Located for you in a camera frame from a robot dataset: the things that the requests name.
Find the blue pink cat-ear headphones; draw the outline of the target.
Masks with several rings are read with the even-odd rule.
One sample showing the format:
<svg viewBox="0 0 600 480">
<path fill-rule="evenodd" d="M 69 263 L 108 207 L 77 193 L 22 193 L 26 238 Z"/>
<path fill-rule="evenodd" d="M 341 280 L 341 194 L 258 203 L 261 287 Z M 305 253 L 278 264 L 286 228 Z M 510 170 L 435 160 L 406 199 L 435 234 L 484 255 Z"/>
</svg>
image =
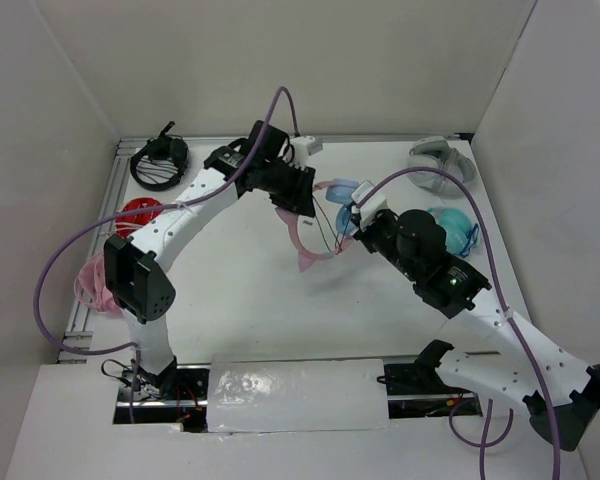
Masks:
<svg viewBox="0 0 600 480">
<path fill-rule="evenodd" d="M 299 234 L 300 216 L 291 213 L 281 207 L 276 207 L 275 212 L 286 225 L 289 239 L 297 251 L 297 265 L 300 272 L 305 272 L 315 263 L 334 259 L 344 253 L 354 242 L 353 231 L 355 225 L 351 222 L 351 215 L 347 207 L 352 201 L 352 194 L 360 184 L 357 181 L 347 179 L 333 179 L 318 182 L 313 187 L 313 192 L 325 192 L 325 200 L 340 207 L 335 217 L 335 230 L 333 247 L 327 247 L 325 252 L 313 252 L 303 243 Z"/>
</svg>

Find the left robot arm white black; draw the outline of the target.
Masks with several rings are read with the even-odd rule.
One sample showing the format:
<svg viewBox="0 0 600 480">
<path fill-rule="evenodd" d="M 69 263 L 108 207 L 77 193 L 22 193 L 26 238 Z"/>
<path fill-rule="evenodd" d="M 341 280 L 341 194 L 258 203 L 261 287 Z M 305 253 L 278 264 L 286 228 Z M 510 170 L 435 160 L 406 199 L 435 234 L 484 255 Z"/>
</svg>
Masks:
<svg viewBox="0 0 600 480">
<path fill-rule="evenodd" d="M 106 286 L 122 310 L 139 353 L 132 369 L 156 399 L 177 387 L 177 359 L 170 346 L 166 314 L 176 299 L 167 273 L 185 247 L 245 193 L 260 190 L 286 213 L 315 214 L 314 168 L 320 152 L 315 136 L 289 137 L 258 121 L 250 135 L 213 150 L 193 182 L 146 226 L 104 245 Z"/>
</svg>

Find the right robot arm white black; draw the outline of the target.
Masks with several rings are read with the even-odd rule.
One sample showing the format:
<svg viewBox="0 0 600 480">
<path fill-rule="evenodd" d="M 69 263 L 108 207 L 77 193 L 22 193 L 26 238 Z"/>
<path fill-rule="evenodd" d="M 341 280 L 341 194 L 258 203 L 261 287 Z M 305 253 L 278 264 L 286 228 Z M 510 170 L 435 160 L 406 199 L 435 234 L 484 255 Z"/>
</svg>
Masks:
<svg viewBox="0 0 600 480">
<path fill-rule="evenodd" d="M 497 360 L 434 340 L 417 358 L 416 379 L 428 392 L 445 385 L 491 399 L 526 417 L 544 440 L 557 421 L 559 446 L 575 450 L 600 410 L 600 364 L 589 365 L 515 311 L 504 312 L 489 280 L 445 249 L 444 230 L 418 209 L 364 214 L 353 208 L 354 237 L 412 282 L 414 293 L 444 317 L 485 340 Z"/>
</svg>

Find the grey white headphones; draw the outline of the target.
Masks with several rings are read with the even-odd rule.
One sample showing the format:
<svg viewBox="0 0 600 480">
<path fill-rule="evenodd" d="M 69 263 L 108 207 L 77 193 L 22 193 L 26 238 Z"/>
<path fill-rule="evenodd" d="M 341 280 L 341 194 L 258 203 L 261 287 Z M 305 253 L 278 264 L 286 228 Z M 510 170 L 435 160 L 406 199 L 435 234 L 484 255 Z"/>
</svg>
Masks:
<svg viewBox="0 0 600 480">
<path fill-rule="evenodd" d="M 474 162 L 458 149 L 451 147 L 442 136 L 416 141 L 409 151 L 408 168 L 426 167 L 444 171 L 469 189 L 477 179 Z M 449 178 L 436 172 L 409 173 L 410 181 L 421 189 L 443 198 L 458 198 L 463 191 Z"/>
</svg>

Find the red headphones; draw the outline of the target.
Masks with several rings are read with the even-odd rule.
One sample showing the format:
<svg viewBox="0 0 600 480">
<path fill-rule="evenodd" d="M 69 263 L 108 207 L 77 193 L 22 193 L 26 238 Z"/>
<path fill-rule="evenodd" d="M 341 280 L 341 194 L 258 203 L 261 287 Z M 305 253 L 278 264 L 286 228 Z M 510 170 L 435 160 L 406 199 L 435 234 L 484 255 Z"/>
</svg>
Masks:
<svg viewBox="0 0 600 480">
<path fill-rule="evenodd" d="M 123 216 L 115 219 L 114 232 L 122 238 L 127 238 L 153 221 L 162 210 L 162 203 L 155 198 L 134 198 L 122 208 Z"/>
</svg>

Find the white taped front panel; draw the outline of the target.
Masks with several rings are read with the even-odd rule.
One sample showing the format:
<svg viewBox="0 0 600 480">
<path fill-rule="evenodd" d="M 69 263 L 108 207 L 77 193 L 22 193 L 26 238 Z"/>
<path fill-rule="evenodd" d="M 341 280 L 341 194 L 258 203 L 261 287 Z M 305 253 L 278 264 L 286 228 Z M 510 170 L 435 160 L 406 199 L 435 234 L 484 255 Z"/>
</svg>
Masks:
<svg viewBox="0 0 600 480">
<path fill-rule="evenodd" d="M 214 363 L 212 433 L 364 431 L 389 426 L 379 359 Z"/>
</svg>

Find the black wired headphones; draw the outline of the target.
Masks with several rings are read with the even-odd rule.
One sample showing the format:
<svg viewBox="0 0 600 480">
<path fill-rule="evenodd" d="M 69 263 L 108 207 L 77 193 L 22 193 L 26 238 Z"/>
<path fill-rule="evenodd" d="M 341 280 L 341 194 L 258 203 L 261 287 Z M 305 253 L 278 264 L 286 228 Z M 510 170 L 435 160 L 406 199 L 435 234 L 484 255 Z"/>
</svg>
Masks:
<svg viewBox="0 0 600 480">
<path fill-rule="evenodd" d="M 191 154 L 181 135 L 171 134 L 169 121 L 160 133 L 150 138 L 130 159 L 132 178 L 143 189 L 163 192 L 176 187 L 187 173 Z"/>
</svg>

